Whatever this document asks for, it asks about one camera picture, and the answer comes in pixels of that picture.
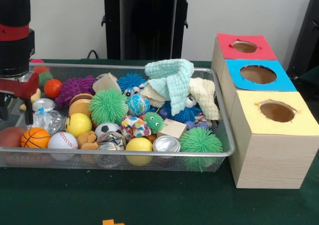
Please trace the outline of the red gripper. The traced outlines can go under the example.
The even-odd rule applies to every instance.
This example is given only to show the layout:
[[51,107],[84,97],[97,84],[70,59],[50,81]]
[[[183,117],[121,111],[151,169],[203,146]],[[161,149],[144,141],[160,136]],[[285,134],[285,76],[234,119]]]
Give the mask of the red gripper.
[[31,96],[38,89],[39,75],[36,72],[27,72],[21,77],[0,79],[0,118],[7,120],[8,112],[5,104],[6,96],[21,98],[26,106],[24,112],[25,124],[33,124],[33,110]]

